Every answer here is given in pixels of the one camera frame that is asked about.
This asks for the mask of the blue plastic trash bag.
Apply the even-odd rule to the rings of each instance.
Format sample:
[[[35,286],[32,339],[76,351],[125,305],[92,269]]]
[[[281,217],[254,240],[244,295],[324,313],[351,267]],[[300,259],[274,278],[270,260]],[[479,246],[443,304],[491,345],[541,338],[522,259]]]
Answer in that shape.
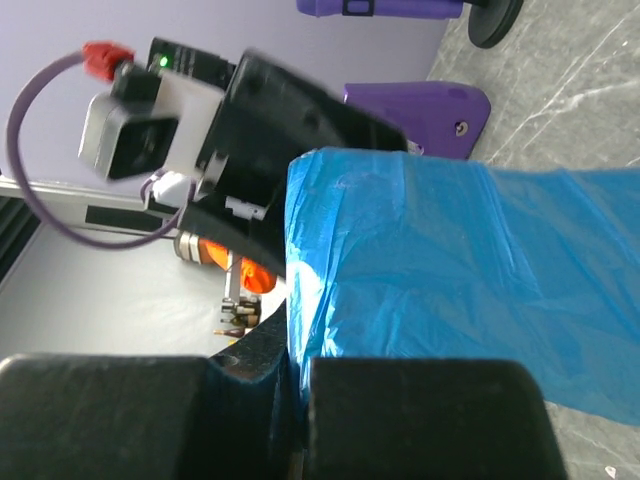
[[[289,167],[288,350],[522,364],[546,400],[639,422],[639,172],[325,148]]]

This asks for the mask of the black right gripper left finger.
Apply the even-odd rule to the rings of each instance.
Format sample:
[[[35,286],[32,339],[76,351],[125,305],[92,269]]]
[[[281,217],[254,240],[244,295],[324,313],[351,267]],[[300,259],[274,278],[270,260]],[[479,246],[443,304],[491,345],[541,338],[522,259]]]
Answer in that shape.
[[[1,364],[5,479],[283,479],[294,448],[284,308],[210,357]]]

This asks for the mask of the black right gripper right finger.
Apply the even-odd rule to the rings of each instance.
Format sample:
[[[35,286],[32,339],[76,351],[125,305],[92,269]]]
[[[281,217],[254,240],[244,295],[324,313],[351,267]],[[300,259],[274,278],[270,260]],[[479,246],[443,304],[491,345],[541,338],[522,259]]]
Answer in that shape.
[[[565,479],[541,391],[502,360],[316,358],[309,479]]]

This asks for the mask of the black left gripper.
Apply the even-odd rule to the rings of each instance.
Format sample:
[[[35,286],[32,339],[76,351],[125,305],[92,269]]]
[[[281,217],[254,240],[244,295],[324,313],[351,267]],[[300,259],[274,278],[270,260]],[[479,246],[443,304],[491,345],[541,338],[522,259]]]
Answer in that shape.
[[[189,48],[177,70],[224,91],[197,166],[204,196],[188,204],[179,226],[236,254],[285,273],[284,203],[289,164],[324,147],[406,151],[397,127],[345,104],[265,55],[238,63]]]

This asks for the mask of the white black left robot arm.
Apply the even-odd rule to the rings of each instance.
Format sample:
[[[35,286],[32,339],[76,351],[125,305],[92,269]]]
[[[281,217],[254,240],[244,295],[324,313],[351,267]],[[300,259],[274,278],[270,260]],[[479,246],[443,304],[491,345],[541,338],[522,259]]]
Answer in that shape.
[[[157,106],[179,117],[164,167],[197,183],[180,229],[279,276],[286,267],[284,204],[292,161],[325,147],[409,147],[400,129],[256,50],[233,64],[155,38],[149,66],[162,77]]]

